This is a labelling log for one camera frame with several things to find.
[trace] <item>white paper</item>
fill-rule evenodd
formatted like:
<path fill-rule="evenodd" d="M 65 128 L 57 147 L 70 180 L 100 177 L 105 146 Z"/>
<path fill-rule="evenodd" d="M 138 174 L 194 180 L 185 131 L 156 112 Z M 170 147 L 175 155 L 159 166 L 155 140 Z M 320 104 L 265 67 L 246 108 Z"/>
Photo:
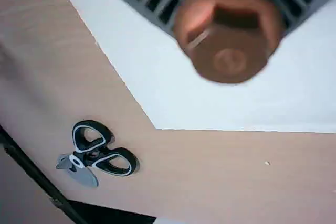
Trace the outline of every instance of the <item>white paper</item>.
<path fill-rule="evenodd" d="M 236 86 L 199 77 L 174 39 L 123 0 L 70 1 L 157 129 L 336 132 L 336 0 Z"/>

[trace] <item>black and white scissor handle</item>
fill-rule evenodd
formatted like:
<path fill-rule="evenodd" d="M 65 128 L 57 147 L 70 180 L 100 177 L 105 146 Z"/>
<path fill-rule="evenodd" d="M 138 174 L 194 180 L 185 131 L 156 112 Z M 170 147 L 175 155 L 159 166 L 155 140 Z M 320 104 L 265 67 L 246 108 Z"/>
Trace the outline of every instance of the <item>black and white scissor handle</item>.
<path fill-rule="evenodd" d="M 85 130 L 91 129 L 100 134 L 100 138 L 88 141 L 85 138 Z M 70 161 L 78 168 L 91 166 L 103 172 L 116 175 L 128 176 L 132 174 L 138 165 L 137 158 L 128 149 L 115 148 L 110 150 L 106 146 L 114 140 L 113 133 L 103 124 L 86 120 L 75 124 L 72 130 L 75 151 L 69 156 Z M 114 166 L 110 163 L 115 158 L 122 158 L 127 163 L 127 168 Z"/>
<path fill-rule="evenodd" d="M 100 138 L 88 141 L 85 138 L 85 130 L 91 129 L 99 133 Z M 72 140 L 74 142 L 75 151 L 78 153 L 91 152 L 94 149 L 108 145 L 114 140 L 113 133 L 102 123 L 85 120 L 78 122 L 72 129 Z"/>

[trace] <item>scissor handle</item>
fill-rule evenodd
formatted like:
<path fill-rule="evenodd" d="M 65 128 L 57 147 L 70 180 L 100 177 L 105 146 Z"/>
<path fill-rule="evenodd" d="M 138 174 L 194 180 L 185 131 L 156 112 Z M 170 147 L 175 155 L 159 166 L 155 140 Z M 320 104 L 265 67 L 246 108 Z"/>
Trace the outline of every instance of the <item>scissor handle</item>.
<path fill-rule="evenodd" d="M 84 136 L 85 129 L 97 131 L 101 137 L 90 142 Z M 113 133 L 105 125 L 93 120 L 80 121 L 72 129 L 72 140 L 75 151 L 78 153 L 89 152 L 95 148 L 106 146 L 112 138 L 114 138 Z"/>
<path fill-rule="evenodd" d="M 128 149 L 116 148 L 110 150 L 108 148 L 101 148 L 100 153 L 103 154 L 99 159 L 92 163 L 92 167 L 98 168 L 103 172 L 116 175 L 116 176 L 128 176 L 135 172 L 138 160 Z M 127 163 L 127 168 L 121 168 L 114 166 L 110 163 L 111 160 L 120 157 L 123 158 Z"/>

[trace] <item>copper knob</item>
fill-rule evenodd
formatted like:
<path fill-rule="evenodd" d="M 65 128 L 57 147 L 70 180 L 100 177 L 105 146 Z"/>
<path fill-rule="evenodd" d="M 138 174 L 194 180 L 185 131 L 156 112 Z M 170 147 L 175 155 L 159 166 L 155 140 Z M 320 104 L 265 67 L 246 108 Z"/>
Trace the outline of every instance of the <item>copper knob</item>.
<path fill-rule="evenodd" d="M 270 0 L 185 0 L 174 33 L 202 77 L 241 83 L 267 64 L 283 28 Z"/>

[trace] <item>wooden surface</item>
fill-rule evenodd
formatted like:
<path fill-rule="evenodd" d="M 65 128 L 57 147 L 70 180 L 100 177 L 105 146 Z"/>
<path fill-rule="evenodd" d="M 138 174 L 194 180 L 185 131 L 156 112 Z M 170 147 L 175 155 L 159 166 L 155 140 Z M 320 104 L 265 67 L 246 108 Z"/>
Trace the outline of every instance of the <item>wooden surface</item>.
<path fill-rule="evenodd" d="M 156 130 L 68 0 L 0 0 L 0 43 L 0 124 L 68 198 L 188 224 L 335 223 L 333 134 Z M 56 170 L 83 119 L 140 171 L 95 170 L 87 189 Z"/>

